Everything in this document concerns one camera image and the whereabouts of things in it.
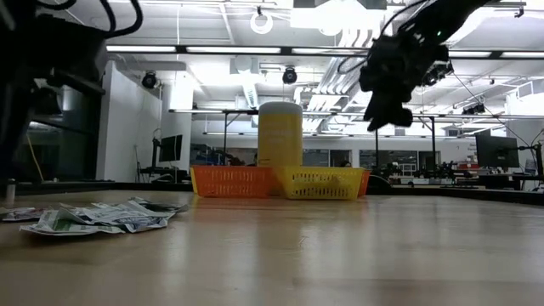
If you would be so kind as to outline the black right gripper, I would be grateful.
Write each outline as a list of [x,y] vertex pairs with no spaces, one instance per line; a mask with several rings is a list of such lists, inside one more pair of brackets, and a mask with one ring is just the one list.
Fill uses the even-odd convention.
[[409,127],[413,114],[404,104],[411,100],[412,91],[422,84],[433,63],[446,57],[443,45],[421,46],[395,37],[379,39],[373,51],[377,79],[364,114],[369,122],[367,130],[377,131],[388,124]]

